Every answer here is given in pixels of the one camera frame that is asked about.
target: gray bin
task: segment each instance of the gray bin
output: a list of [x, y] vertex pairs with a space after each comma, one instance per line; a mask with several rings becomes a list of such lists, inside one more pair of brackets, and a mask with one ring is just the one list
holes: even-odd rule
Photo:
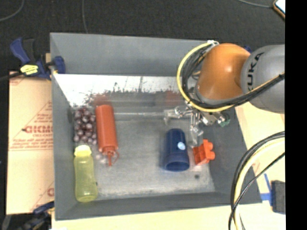
[[[73, 77], [74, 74], [91, 74], [95, 75], [95, 77], [102, 75], [101, 77], [105, 79], [112, 79], [116, 75], [152, 76], [155, 80], [175, 77], [177, 66], [181, 59], [189, 50], [202, 43], [204, 42], [197, 40], [166, 38], [95, 34], [50, 34], [51, 58], [55, 56], [62, 56], [64, 58], [67, 78]], [[159, 170], [158, 166], [159, 150], [154, 148], [159, 147], [159, 141], [163, 139], [163, 133], [167, 128], [163, 123], [157, 121], [157, 117], [154, 119], [138, 117], [136, 122], [127, 123], [127, 117], [123, 115], [123, 113], [129, 112], [129, 110], [141, 112], [145, 108], [146, 111], [159, 113], [164, 109], [165, 107], [163, 106], [155, 107], [149, 105], [152, 98], [150, 93], [147, 93], [145, 98], [138, 98], [136, 95], [134, 99], [130, 99], [130, 103], [134, 103], [132, 107], [129, 104], [123, 107], [121, 102], [114, 101], [115, 106], [116, 103], [118, 104], [115, 107], [115, 115], [116, 122], [118, 123], [119, 146], [124, 143], [121, 140], [134, 140], [135, 144], [138, 143], [138, 145], [126, 153], [126, 158], [129, 157], [129, 154], [138, 155], [130, 156], [129, 158], [132, 161], [135, 160], [135, 163], [128, 163], [125, 160], [124, 149], [121, 151], [119, 148], [123, 158], [122, 161], [119, 160], [117, 162], [118, 166], [116, 168], [111, 168], [114, 169], [116, 177], [109, 181], [109, 190], [113, 194], [102, 194], [96, 201], [91, 203], [79, 203], [74, 196], [74, 143], [72, 141], [72, 123], [69, 119], [74, 103], [71, 102], [68, 96], [67, 93], [63, 92], [61, 83], [53, 77], [55, 217], [57, 220], [214, 207], [230, 204], [234, 172], [240, 158], [246, 151], [235, 110], [227, 111], [231, 122], [226, 127], [203, 127], [204, 138], [213, 143], [213, 150], [216, 154], [215, 160], [205, 165], [200, 171], [188, 170], [180, 175], [165, 175], [161, 174], [163, 172]], [[147, 128], [137, 129], [140, 124]], [[188, 130], [188, 124], [188, 120], [173, 122], [174, 127], [186, 130]], [[127, 125], [128, 127], [135, 125], [137, 130], [130, 129], [128, 132]], [[142, 134], [147, 137], [150, 137], [149, 133], [151, 135], [145, 150], [141, 151], [142, 140], [136, 139], [135, 134], [137, 132], [143, 132]], [[144, 151], [148, 156], [141, 156], [139, 154], [144, 154]], [[151, 161], [157, 165], [156, 169], [148, 167]], [[98, 184], [111, 178], [111, 175], [107, 174], [109, 168], [101, 166], [98, 163], [95, 166]], [[101, 169], [105, 172], [103, 175], [99, 174]], [[132, 176], [131, 172], [136, 169], [139, 169], [141, 173], [148, 173], [150, 180], [148, 180], [147, 184], [144, 184], [142, 181], [142, 178], [144, 179], [146, 176], [141, 177], [139, 184], [133, 181], [136, 173]], [[253, 176], [254, 173], [251, 169], [247, 174], [247, 181], [252, 179]], [[144, 192], [142, 188], [147, 185], [153, 189]], [[261, 200], [258, 187], [254, 184], [250, 187], [242, 203], [257, 202], [261, 202]]]

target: blue clamp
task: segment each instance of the blue clamp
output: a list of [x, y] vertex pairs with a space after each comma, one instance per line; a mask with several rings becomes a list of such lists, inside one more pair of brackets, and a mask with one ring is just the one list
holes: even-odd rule
[[51, 80], [50, 66], [55, 66], [55, 70], [57, 70], [58, 73], [65, 73], [65, 63], [61, 56], [55, 57], [54, 60], [49, 63], [46, 63], [42, 57], [36, 59], [33, 52], [33, 43], [33, 39], [23, 41], [23, 39], [19, 37], [10, 45], [13, 55], [21, 60], [22, 66], [20, 71], [25, 76], [35, 76]]

